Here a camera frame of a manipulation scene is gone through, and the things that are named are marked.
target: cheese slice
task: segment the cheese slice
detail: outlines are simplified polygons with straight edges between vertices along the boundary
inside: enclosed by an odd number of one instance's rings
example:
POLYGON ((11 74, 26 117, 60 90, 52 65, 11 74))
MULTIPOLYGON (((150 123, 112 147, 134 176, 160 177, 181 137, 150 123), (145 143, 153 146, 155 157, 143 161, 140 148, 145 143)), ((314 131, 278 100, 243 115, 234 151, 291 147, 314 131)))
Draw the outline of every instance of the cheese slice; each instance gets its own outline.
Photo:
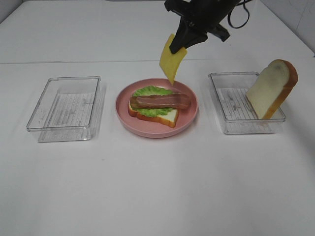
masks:
POLYGON ((167 78, 171 82, 171 84, 174 84, 177 69, 178 69, 181 61, 183 60, 183 58, 185 57, 185 55, 187 53, 185 47, 182 47, 175 54, 171 53, 169 46, 171 45, 174 37, 175 37, 175 35, 171 34, 170 37, 168 38, 168 40, 164 46, 161 58, 159 60, 159 65, 162 68, 164 74, 167 76, 167 78))

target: bread slice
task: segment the bread slice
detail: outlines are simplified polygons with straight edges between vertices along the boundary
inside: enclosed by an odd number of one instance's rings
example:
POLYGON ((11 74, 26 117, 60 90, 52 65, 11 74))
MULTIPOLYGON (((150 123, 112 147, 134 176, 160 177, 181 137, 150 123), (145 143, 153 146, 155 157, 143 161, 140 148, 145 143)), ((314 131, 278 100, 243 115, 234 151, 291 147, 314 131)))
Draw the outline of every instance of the bread slice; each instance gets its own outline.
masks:
POLYGON ((298 76, 294 66, 286 60, 274 60, 263 69, 246 93, 258 118, 270 119, 297 81, 298 76))
POLYGON ((178 118, 178 109, 173 109, 172 111, 168 112, 166 115, 158 115, 157 117, 146 117, 139 112, 132 109, 130 105, 130 101, 128 102, 128 113, 132 117, 137 117, 141 120, 158 122, 161 124, 165 124, 171 128, 174 128, 176 125, 176 121, 178 118))

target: white tabletop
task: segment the white tabletop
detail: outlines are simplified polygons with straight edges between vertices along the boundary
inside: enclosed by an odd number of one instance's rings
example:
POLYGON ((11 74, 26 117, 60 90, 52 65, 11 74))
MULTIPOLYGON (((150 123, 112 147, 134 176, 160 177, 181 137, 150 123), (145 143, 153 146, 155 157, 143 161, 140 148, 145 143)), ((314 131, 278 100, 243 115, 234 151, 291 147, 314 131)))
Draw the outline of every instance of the white tabletop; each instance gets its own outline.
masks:
POLYGON ((186 60, 177 79, 198 116, 154 140, 124 129, 114 102, 164 77, 157 61, 0 65, 0 235, 314 235, 315 66, 289 60, 299 82, 279 133, 224 135, 209 93, 209 73, 260 72, 268 59, 186 60), (48 78, 87 75, 107 84, 98 137, 37 143, 26 123, 48 78))
MULTIPOLYGON (((314 56, 264 4, 247 4, 251 17, 224 43, 208 34, 185 59, 257 59, 314 56)), ((242 7, 234 25, 246 20, 242 7)), ((27 1, 0 25, 0 63, 159 60, 180 17, 163 1, 27 1)))

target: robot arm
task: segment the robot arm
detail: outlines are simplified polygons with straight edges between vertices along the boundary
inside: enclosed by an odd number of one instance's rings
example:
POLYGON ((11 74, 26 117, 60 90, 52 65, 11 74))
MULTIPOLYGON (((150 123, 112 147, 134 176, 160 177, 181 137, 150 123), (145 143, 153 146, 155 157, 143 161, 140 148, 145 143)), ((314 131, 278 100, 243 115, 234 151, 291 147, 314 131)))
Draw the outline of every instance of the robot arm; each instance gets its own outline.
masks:
POLYGON ((167 11, 181 16, 175 38, 170 45, 172 54, 182 47, 188 48, 207 40, 207 33, 220 38, 222 42, 230 37, 220 21, 228 15, 241 0, 166 0, 167 11))

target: clear plastic container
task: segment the clear plastic container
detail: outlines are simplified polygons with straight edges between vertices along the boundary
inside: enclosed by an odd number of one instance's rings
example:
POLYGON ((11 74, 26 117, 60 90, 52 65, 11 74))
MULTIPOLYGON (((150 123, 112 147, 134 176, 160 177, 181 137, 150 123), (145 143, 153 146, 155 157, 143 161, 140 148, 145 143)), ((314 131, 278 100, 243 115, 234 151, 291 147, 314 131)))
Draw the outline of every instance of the clear plastic container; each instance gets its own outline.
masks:
POLYGON ((276 133, 285 121, 279 108, 271 119, 258 119, 246 98, 247 90, 258 77, 257 72, 212 73, 211 96, 224 134, 276 133))
POLYGON ((27 131, 40 143, 91 139, 103 105, 99 82, 99 76, 49 79, 27 131))

